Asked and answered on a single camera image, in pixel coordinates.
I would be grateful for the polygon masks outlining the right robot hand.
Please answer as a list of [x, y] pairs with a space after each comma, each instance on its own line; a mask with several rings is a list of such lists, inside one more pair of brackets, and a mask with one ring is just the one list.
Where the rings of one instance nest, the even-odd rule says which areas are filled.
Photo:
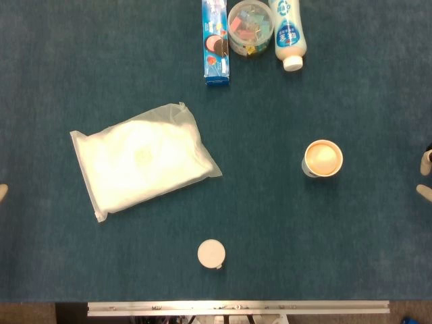
[[[423, 153], [421, 159], [420, 172], [423, 176], [427, 176], [431, 173], [431, 144], [427, 147]], [[416, 191], [429, 202], [432, 201], [432, 189], [424, 184], [418, 184]]]

